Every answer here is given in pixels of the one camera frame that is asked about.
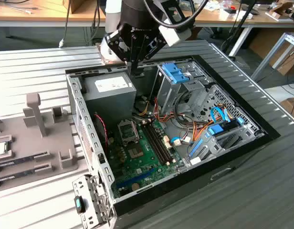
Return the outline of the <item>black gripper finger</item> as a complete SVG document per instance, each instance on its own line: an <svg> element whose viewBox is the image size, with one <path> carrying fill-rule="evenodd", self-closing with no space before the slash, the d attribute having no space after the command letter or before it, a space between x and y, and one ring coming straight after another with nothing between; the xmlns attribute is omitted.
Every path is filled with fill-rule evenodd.
<svg viewBox="0 0 294 229"><path fill-rule="evenodd" d="M129 72L136 66L132 57L131 39L130 26L127 23L118 24L117 29L107 35L108 47L126 63Z"/></svg>
<svg viewBox="0 0 294 229"><path fill-rule="evenodd" d="M153 57L160 49L166 45L166 41L162 34L158 34L153 40L144 38L138 56L135 62L135 70L140 62L143 60L149 60Z"/></svg>

